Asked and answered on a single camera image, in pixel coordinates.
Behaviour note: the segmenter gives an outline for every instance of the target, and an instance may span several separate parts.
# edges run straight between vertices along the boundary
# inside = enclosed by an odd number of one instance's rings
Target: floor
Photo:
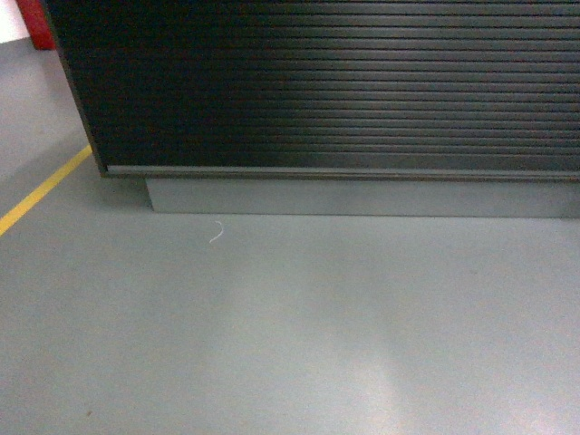
[[[87,140],[0,56],[2,216]],[[579,264],[580,220],[161,215],[89,158],[0,238],[0,433],[580,434]]]

